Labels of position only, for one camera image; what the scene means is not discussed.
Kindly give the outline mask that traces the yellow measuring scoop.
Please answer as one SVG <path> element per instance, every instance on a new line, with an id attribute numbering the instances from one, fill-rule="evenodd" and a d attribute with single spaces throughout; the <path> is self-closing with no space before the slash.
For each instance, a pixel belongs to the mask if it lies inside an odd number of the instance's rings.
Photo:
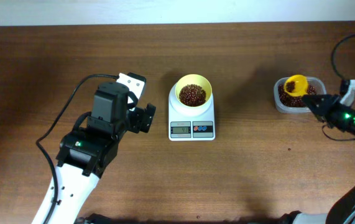
<path id="1" fill-rule="evenodd" d="M 307 94 L 308 81 L 304 75 L 293 75 L 284 83 L 284 92 L 292 97 L 301 97 Z"/>

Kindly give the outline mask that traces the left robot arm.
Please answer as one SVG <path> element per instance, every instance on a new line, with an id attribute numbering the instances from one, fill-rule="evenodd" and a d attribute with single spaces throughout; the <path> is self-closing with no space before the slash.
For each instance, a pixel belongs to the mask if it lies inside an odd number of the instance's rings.
<path id="1" fill-rule="evenodd" d="M 52 180 L 34 223 L 73 223 L 97 186 L 106 167 L 117 156 L 123 135 L 148 132 L 156 107 L 137 107 L 144 82 L 102 83 L 93 109 L 83 113 L 60 142 Z"/>

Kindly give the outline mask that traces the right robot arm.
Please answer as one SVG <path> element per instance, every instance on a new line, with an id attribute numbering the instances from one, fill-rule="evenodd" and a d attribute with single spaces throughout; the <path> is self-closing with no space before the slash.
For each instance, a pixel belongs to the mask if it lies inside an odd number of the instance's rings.
<path id="1" fill-rule="evenodd" d="M 355 110 L 350 104 L 346 104 L 338 95 L 306 95 L 303 102 L 307 104 L 318 121 L 322 122 L 324 128 L 336 128 L 342 132 L 352 134 L 350 139 L 343 139 L 342 142 L 351 141 L 355 144 Z M 304 131 L 302 137 L 307 142 L 305 147 L 328 151 L 329 156 L 316 156 L 316 159 L 326 159 L 333 163 L 335 159 L 342 159 L 338 171 L 332 174 L 336 177 L 348 168 L 349 164 L 355 164 L 355 156 L 348 157 L 341 152 L 342 147 L 335 150 L 329 149 L 328 145 L 314 141 L 310 131 Z M 280 223 L 355 223 L 355 186 L 344 194 L 330 209 L 328 213 L 306 214 L 302 212 L 291 212 L 280 218 Z"/>

